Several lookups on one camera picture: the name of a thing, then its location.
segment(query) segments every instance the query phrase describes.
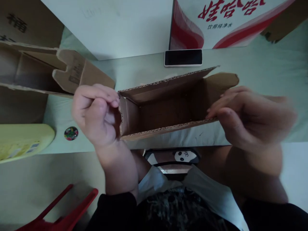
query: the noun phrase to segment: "black sleeve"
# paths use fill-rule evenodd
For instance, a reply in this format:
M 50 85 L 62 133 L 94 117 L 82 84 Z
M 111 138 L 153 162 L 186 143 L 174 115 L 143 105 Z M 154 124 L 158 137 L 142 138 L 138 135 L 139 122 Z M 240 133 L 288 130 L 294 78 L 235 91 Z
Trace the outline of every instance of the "black sleeve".
M 242 209 L 250 231 L 308 230 L 308 214 L 293 204 L 247 200 Z
M 130 192 L 119 195 L 102 194 L 86 231 L 135 230 L 137 202 Z

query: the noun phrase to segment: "red chair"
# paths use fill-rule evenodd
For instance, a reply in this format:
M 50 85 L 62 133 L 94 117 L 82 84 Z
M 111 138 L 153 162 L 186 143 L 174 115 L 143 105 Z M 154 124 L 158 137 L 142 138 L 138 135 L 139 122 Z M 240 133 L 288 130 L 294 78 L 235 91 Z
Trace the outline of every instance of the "red chair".
M 49 211 L 64 197 L 65 194 L 68 193 L 73 187 L 73 184 L 70 184 L 66 187 L 66 189 L 33 221 L 24 225 L 23 227 L 17 229 L 16 231 L 70 231 L 74 228 L 77 221 L 81 218 L 81 216 L 86 212 L 92 201 L 98 194 L 98 190 L 93 189 L 90 194 L 83 200 L 83 202 L 78 205 L 77 208 L 74 209 L 66 217 L 60 217 L 55 223 L 46 222 L 43 218 L 49 213 Z

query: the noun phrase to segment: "red and white packaging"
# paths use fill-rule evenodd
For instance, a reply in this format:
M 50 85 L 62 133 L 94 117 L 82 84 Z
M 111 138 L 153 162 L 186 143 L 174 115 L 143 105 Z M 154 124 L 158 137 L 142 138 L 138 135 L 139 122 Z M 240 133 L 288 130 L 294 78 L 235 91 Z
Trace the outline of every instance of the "red and white packaging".
M 175 0 L 170 50 L 248 45 L 295 0 Z

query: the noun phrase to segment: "light green tablecloth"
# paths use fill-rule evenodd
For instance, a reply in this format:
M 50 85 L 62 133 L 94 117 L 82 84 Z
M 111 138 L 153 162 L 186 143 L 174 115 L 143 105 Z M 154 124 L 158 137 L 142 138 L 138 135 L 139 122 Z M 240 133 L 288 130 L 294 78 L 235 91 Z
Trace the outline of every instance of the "light green tablecloth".
M 67 29 L 63 33 L 61 48 L 74 49 L 90 59 L 116 81 L 116 90 L 220 65 L 213 73 L 236 73 L 240 85 L 248 86 L 260 94 L 290 97 L 298 111 L 298 121 L 285 141 L 308 141 L 308 21 L 277 44 L 271 44 L 264 37 L 258 36 L 247 47 L 203 50 L 203 66 L 198 68 L 165 68 L 163 53 L 95 61 L 92 54 Z M 66 128 L 77 126 L 70 114 L 71 102 L 70 99 L 49 96 L 44 121 L 56 130 L 56 137 L 42 153 L 94 150 L 80 130 L 74 141 L 64 138 Z M 219 122 L 128 142 L 130 148 L 226 144 L 228 142 Z

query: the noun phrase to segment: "hand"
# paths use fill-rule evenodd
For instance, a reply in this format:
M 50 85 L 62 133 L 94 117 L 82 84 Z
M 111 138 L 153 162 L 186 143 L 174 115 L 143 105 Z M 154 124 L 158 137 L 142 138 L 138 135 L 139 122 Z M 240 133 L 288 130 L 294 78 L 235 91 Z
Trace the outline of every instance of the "hand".
M 209 109 L 217 116 L 227 140 L 248 152 L 259 152 L 280 143 L 296 121 L 285 97 L 262 96 L 249 88 L 228 89 Z
M 117 92 L 101 84 L 77 88 L 72 116 L 95 148 L 115 142 L 121 122 L 119 102 Z

